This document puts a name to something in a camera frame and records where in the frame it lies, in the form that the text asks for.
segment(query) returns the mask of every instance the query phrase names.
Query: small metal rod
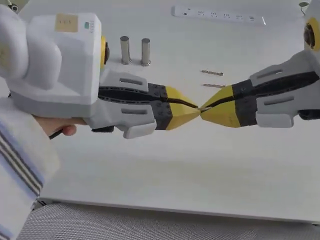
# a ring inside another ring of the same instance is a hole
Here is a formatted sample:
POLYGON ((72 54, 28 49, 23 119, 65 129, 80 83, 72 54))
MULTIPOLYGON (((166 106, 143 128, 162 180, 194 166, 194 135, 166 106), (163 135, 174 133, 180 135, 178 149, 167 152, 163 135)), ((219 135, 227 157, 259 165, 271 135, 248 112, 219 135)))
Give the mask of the small metal rod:
POLYGON ((224 89, 226 87, 226 85, 218 85, 218 84, 202 84, 202 86, 204 87, 213 87, 213 88, 220 88, 220 89, 224 89))
POLYGON ((144 38, 141 41, 141 65, 146 67, 149 66, 150 61, 150 39, 144 38))
POLYGON ((209 107, 198 107, 197 109, 201 112, 204 112, 204 111, 211 109, 211 107, 210 106, 209 107))
POLYGON ((224 75, 223 72, 215 72, 215 71, 208 71, 208 70, 201 70, 202 73, 204 74, 212 74, 212 75, 217 75, 222 77, 224 75))
POLYGON ((121 45, 121 63, 123 65, 131 64, 130 58, 130 46, 129 46, 129 37, 122 36, 120 37, 120 45, 121 45))

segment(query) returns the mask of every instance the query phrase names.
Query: yellow ring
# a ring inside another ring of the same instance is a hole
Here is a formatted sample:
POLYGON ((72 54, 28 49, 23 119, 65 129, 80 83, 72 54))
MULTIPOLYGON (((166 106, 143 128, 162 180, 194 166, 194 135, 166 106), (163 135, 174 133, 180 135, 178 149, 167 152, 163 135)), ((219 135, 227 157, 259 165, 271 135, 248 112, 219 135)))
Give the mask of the yellow ring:
POLYGON ((101 36, 101 60, 100 67, 103 69, 105 66, 105 57, 106 57, 106 38, 101 36))
POLYGON ((320 30, 319 30, 319 23, 318 21, 314 18, 311 17, 309 21, 306 24, 310 24, 313 30, 314 34, 314 47, 311 49, 315 52, 318 52, 320 50, 320 30))

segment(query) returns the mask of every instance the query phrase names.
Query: striped shirt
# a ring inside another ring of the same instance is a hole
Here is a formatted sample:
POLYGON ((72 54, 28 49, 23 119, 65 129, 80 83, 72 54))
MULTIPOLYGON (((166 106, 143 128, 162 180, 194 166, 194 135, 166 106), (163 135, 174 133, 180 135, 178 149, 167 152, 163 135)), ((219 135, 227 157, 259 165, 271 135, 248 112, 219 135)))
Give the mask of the striped shirt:
POLYGON ((59 159, 37 121, 0 98, 0 240, 15 240, 59 159))

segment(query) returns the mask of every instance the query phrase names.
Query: white table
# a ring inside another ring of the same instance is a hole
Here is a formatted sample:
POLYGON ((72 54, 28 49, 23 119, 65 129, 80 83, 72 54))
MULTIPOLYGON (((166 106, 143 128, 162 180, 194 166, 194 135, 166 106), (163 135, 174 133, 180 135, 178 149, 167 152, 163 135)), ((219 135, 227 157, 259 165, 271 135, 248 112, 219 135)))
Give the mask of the white table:
MULTIPOLYGON (((173 17, 190 0, 31 0, 21 15, 95 12, 111 56, 107 66, 171 85, 202 104, 233 84, 303 49, 299 0, 197 0, 190 6, 265 16, 266 26, 173 17), (119 64, 130 37, 132 65, 119 64), (151 66, 140 66, 141 39, 151 66), (201 73, 208 69, 224 77, 201 73)), ((61 170, 44 188, 51 200, 212 215, 320 222, 319 121, 291 129, 232 129, 196 119, 173 131, 126 140, 79 127, 54 140, 61 170)))

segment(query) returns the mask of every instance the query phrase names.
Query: gray mesh chair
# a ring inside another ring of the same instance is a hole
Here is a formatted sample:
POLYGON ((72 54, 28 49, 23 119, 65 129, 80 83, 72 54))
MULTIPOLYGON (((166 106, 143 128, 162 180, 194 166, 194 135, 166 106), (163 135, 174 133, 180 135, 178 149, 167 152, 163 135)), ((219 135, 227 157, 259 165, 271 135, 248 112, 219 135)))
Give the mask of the gray mesh chair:
POLYGON ((18 240, 320 240, 320 227, 54 203, 32 211, 18 240))

